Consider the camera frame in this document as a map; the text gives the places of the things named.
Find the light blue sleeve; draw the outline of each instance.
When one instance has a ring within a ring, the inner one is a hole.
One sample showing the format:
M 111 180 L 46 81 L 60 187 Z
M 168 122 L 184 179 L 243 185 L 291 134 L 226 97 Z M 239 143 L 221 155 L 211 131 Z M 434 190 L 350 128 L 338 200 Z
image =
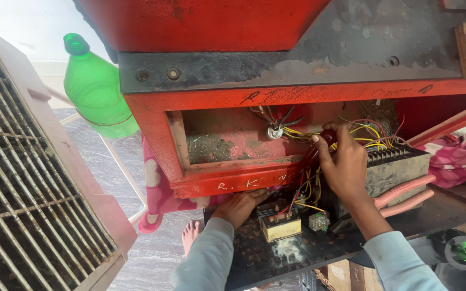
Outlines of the light blue sleeve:
M 186 261 L 170 274 L 174 290 L 223 291 L 233 261 L 234 233 L 229 222 L 211 218 L 191 244 Z
M 385 291 L 447 291 L 399 231 L 377 235 L 364 245 Z

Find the white wall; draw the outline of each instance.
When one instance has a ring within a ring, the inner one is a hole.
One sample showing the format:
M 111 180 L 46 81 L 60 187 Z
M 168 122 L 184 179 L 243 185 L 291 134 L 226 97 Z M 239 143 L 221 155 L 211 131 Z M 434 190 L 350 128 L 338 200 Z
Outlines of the white wall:
M 63 42 L 67 33 L 82 35 L 92 52 L 110 62 L 104 45 L 72 0 L 0 0 L 0 36 L 26 54 L 45 85 L 62 93 L 69 58 Z M 69 107 L 54 98 L 50 105 Z

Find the wire bundle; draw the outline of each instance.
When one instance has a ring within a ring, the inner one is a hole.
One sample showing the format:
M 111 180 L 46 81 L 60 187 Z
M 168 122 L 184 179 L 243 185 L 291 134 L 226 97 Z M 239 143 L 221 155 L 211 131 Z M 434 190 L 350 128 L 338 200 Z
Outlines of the wire bundle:
M 264 112 L 264 110 L 262 109 L 261 106 L 259 108 L 261 109 L 260 111 L 254 111 L 254 112 L 262 113 L 262 115 L 265 116 L 266 120 L 270 124 L 277 124 L 278 123 L 278 120 L 276 120 L 274 117 L 272 117 L 272 112 L 270 111 L 270 109 L 268 109 L 268 111 L 269 111 L 269 114 L 270 114 L 271 117 L 269 117 L 269 115 L 267 115 L 267 114 L 264 114 L 265 112 Z M 364 144 L 363 147 L 368 151 L 371 150 L 372 147 L 376 147 L 377 150 L 380 150 L 380 149 L 393 148 L 393 143 L 395 143 L 397 140 L 400 140 L 400 141 L 404 142 L 405 144 L 407 144 L 408 146 L 411 146 L 406 140 L 404 140 L 403 138 L 397 136 L 397 133 L 398 133 L 399 129 L 402 127 L 402 125 L 404 124 L 404 121 L 405 121 L 405 116 L 402 115 L 402 122 L 401 122 L 400 126 L 398 127 L 398 129 L 395 131 L 395 134 L 392 135 L 392 136 L 386 136 L 386 133 L 385 133 L 383 127 L 378 122 L 376 122 L 374 120 L 371 120 L 371 119 L 358 119 L 358 120 L 350 121 L 348 123 L 348 127 L 350 128 L 353 125 L 359 125 L 359 127 L 355 128 L 355 129 L 352 129 L 350 131 L 350 133 L 354 133 L 354 132 L 358 131 L 359 129 L 366 129 L 366 131 L 368 133 L 370 133 L 375 139 L 371 139 L 371 138 L 355 138 L 355 140 L 365 141 L 366 144 Z M 381 137 L 381 135 L 379 134 L 379 132 L 376 129 L 374 129 L 370 125 L 366 124 L 367 122 L 375 124 L 379 128 L 379 130 L 380 130 L 380 132 L 382 134 L 382 137 Z M 320 134 L 320 133 L 302 133 L 300 131 L 290 129 L 288 126 L 284 126 L 283 131 L 284 131 L 283 133 L 285 135 L 287 135 L 288 137 L 296 139 L 297 141 L 300 141 L 300 142 L 310 142 L 312 140 L 312 135 Z M 337 143 L 332 144 L 331 147 L 334 150 L 337 149 L 337 147 L 338 147 Z M 311 143 L 309 145 L 309 147 L 307 148 L 306 153 L 305 153 L 304 158 L 303 158 L 304 161 L 305 161 L 305 164 L 307 164 L 306 160 L 309 160 L 309 159 L 310 159 L 310 162 L 312 162 L 316 155 L 317 155 L 317 149 L 314 147 L 313 143 Z M 319 192 L 318 192 L 317 198 L 314 200 L 314 202 L 312 202 L 312 204 L 315 205 L 316 202 L 318 202 L 320 200 L 320 198 L 321 198 L 321 183 L 320 183 L 319 176 L 320 176 L 320 174 L 322 172 L 323 171 L 320 170 L 320 167 L 318 167 L 318 169 L 316 170 L 316 173 L 313 176 L 311 176 L 311 169 L 308 169 L 308 170 L 302 169 L 301 170 L 301 175 L 302 175 L 302 177 L 303 177 L 303 175 L 306 175 L 307 180 L 305 182 L 301 183 L 300 187 L 294 193 L 294 197 L 293 197 L 292 202 L 286 208 L 284 208 L 281 212 L 279 212 L 279 214 L 282 214 L 287 210 L 289 211 L 289 214 L 290 214 L 290 209 L 292 209 L 293 204 L 314 208 L 314 209 L 322 211 L 324 213 L 325 211 L 323 209 L 320 209 L 320 208 L 317 208 L 315 206 L 306 204 L 307 200 L 312 196 L 311 181 L 313 181 L 314 179 L 316 179 Z M 306 198 L 296 200 L 299 193 L 300 193 L 300 191 L 301 191 L 301 189 L 304 186 L 305 186 L 304 192 L 306 193 L 307 190 L 309 190 L 309 195 Z

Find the bottle cap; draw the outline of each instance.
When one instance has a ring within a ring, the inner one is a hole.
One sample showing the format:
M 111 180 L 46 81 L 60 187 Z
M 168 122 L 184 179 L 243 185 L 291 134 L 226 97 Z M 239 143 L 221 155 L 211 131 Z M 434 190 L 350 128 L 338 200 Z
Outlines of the bottle cap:
M 72 56 L 81 56 L 88 53 L 89 44 L 81 35 L 68 33 L 64 36 L 64 48 Z

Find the marble floor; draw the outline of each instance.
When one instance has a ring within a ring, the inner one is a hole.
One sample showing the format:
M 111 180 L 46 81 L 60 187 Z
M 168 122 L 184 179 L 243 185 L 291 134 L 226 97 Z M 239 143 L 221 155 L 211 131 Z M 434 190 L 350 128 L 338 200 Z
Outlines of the marble floor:
M 55 109 L 59 120 L 75 113 L 75 109 Z M 141 201 L 98 134 L 83 119 L 66 125 L 65 129 L 104 192 L 114 195 L 127 217 L 138 212 L 142 207 Z M 140 132 L 112 139 L 111 143 L 140 188 L 145 190 Z M 202 218 L 202 210 L 168 213 L 156 232 L 148 235 L 138 232 L 138 239 L 128 253 L 128 261 L 107 290 L 172 290 L 170 272 L 184 261 L 181 231 L 188 221 Z M 299 290 L 298 283 L 296 275 L 277 281 L 266 290 Z

